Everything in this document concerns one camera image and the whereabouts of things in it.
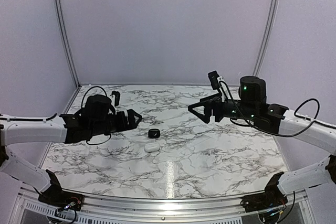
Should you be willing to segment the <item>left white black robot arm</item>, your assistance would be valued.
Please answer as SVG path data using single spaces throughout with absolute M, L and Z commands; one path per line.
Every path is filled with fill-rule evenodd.
M 110 136 L 138 127 L 142 116 L 133 109 L 117 111 L 118 101 L 105 95 L 91 95 L 74 114 L 55 114 L 49 118 L 18 118 L 1 116 L 1 172 L 34 187 L 54 205 L 66 202 L 56 175 L 38 168 L 9 149 L 19 143 L 88 142 L 94 136 Z

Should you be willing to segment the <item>white earbud charging case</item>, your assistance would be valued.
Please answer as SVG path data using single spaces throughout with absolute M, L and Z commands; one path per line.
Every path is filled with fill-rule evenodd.
M 147 153 L 152 153 L 152 152 L 156 152 L 160 149 L 160 144 L 159 143 L 156 143 L 156 142 L 153 142 L 153 143 L 147 143 L 145 144 L 144 146 L 144 150 L 147 152 Z

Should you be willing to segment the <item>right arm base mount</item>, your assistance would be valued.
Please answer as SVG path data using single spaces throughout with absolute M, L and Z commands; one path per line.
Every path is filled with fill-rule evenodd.
M 246 212 L 260 211 L 284 205 L 288 202 L 286 196 L 272 196 L 266 193 L 245 195 L 241 198 L 240 205 Z

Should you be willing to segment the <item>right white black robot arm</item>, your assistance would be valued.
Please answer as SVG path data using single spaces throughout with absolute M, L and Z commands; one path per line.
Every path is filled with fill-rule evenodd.
M 211 117 L 244 120 L 246 126 L 279 138 L 295 138 L 329 153 L 329 156 L 310 166 L 273 175 L 260 195 L 260 203 L 271 207 L 281 195 L 294 191 L 335 183 L 335 126 L 323 123 L 316 116 L 298 114 L 280 104 L 268 104 L 266 83 L 255 76 L 240 79 L 239 99 L 234 99 L 228 85 L 216 71 L 208 74 L 213 90 L 218 93 L 202 98 L 188 106 L 188 111 L 204 123 Z

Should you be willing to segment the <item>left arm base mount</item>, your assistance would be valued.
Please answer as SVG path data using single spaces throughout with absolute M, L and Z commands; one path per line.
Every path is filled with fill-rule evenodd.
M 82 194 L 62 190 L 52 191 L 50 193 L 40 193 L 38 200 L 61 209 L 65 209 L 66 206 L 70 206 L 70 209 L 80 211 L 84 196 Z

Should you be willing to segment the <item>black earbud charging case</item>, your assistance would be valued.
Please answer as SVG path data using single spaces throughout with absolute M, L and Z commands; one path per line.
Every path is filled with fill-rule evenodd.
M 148 138 L 159 138 L 161 136 L 161 132 L 159 129 L 149 129 L 148 130 Z

